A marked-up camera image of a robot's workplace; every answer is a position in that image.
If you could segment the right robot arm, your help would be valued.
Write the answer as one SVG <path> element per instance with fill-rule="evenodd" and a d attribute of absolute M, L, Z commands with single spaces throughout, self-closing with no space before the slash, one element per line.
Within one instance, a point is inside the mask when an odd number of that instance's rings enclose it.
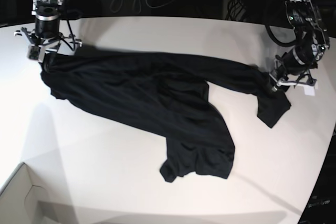
<path fill-rule="evenodd" d="M 42 63 L 49 53 L 57 53 L 64 42 L 71 51 L 82 46 L 67 19 L 66 0 L 32 0 L 35 28 L 22 27 L 14 36 L 23 36 L 28 43 L 27 58 Z"/>

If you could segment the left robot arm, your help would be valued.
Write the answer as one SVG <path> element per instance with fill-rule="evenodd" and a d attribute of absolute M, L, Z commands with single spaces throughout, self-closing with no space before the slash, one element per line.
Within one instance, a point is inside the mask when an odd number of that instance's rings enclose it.
<path fill-rule="evenodd" d="M 318 67 L 326 50 L 330 48 L 327 29 L 320 11 L 313 0 L 283 0 L 286 16 L 293 27 L 295 40 L 279 41 L 266 24 L 270 39 L 281 47 L 289 47 L 290 51 L 276 56 L 274 68 L 269 72 L 272 90 L 287 91 L 291 86 L 304 88 L 305 95 L 313 96 L 317 80 L 312 77 L 311 70 Z"/>

